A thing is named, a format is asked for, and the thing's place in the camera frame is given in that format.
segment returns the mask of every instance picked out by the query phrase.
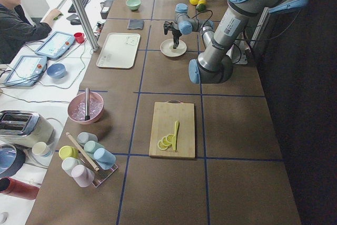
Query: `hand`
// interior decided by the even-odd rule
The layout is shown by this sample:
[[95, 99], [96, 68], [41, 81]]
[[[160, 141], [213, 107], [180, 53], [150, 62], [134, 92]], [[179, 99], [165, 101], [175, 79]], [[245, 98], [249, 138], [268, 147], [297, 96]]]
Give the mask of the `hand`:
[[60, 15], [62, 15], [60, 10], [52, 9], [41, 22], [47, 23], [51, 27], [54, 23], [54, 20], [56, 20]]
[[51, 16], [53, 19], [57, 18], [58, 16], [62, 15], [61, 11], [59, 9], [52, 9], [49, 13], [48, 16]]

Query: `white tray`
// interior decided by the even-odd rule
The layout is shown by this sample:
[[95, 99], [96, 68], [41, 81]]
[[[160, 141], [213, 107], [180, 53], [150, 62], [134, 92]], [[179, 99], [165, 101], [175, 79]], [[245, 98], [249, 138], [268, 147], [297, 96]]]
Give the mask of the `white tray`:
[[140, 34], [109, 33], [96, 62], [100, 68], [130, 69], [137, 53]]

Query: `white table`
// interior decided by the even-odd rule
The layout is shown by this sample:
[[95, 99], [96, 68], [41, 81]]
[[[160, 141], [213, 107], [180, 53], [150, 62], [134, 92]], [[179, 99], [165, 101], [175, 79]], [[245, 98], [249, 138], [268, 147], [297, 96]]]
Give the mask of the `white table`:
[[[104, 22], [101, 19], [100, 2], [102, 0], [90, 0], [85, 10], [88, 19], [91, 23], [91, 27], [94, 29], [98, 21]], [[64, 14], [55, 21], [51, 35], [54, 31], [62, 31], [65, 33], [74, 34], [76, 32], [83, 32], [81, 25], [71, 25], [70, 21], [66, 18], [71, 14], [68, 13], [68, 9], [71, 5], [71, 0], [67, 0], [60, 8]], [[30, 48], [37, 49], [41, 43], [30, 43]], [[66, 75], [59, 79], [50, 78], [46, 72], [43, 74], [40, 83], [36, 83], [31, 87], [17, 86], [17, 87], [4, 87], [0, 85], [4, 94], [0, 95], [0, 111], [3, 110], [22, 110], [33, 111], [39, 113], [42, 117], [47, 119], [49, 123], [54, 127], [54, 132], [49, 140], [50, 147], [55, 150], [55, 146], [60, 138], [60, 134], [63, 130], [64, 124], [67, 120], [67, 107], [68, 103], [78, 93], [78, 88], [85, 74], [86, 68], [90, 62], [92, 49], [88, 41], [79, 45], [74, 43], [70, 50], [68, 50], [59, 60], [66, 67]], [[15, 59], [9, 65], [13, 67], [21, 55], [34, 55], [28, 47], [24, 46]], [[48, 66], [55, 63], [55, 61], [48, 61]], [[0, 83], [3, 83], [7, 74], [4, 74]], [[58, 87], [69, 87], [68, 89], [60, 89], [58, 87], [50, 87], [44, 85], [55, 85]], [[19, 99], [25, 99], [27, 101], [64, 101], [64, 102], [43, 102], [43, 103], [28, 103]], [[35, 158], [39, 163], [48, 166], [51, 160], [51, 156], [48, 158], [36, 157], [32, 154], [31, 149], [28, 153]], [[12, 178], [21, 180], [26, 183], [32, 183], [37, 186], [42, 183], [46, 169], [29, 165], [32, 163], [31, 159], [26, 158], [26, 163]], [[8, 195], [0, 194], [0, 213], [8, 212], [7, 221], [4, 224], [25, 224], [27, 217], [33, 207], [34, 200], [24, 200]]]

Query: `small dish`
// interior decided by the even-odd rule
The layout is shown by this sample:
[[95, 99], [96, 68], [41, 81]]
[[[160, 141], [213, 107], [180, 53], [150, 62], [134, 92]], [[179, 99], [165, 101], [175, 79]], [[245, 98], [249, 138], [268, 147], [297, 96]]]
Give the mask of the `small dish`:
[[61, 79], [65, 75], [65, 66], [62, 63], [55, 63], [47, 69], [47, 74], [54, 79]]
[[126, 5], [132, 11], [138, 10], [141, 5], [141, 0], [127, 0]]
[[179, 45], [176, 49], [173, 48], [173, 39], [163, 41], [160, 45], [160, 51], [168, 57], [178, 57], [183, 55], [187, 50], [186, 44], [179, 40]]

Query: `dark curtain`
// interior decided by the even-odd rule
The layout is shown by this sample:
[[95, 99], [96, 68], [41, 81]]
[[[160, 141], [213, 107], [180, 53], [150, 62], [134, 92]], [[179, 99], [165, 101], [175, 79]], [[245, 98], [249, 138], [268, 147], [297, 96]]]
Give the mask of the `dark curtain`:
[[[271, 36], [295, 14], [277, 17]], [[337, 224], [337, 0], [310, 0], [257, 66], [303, 225]]]

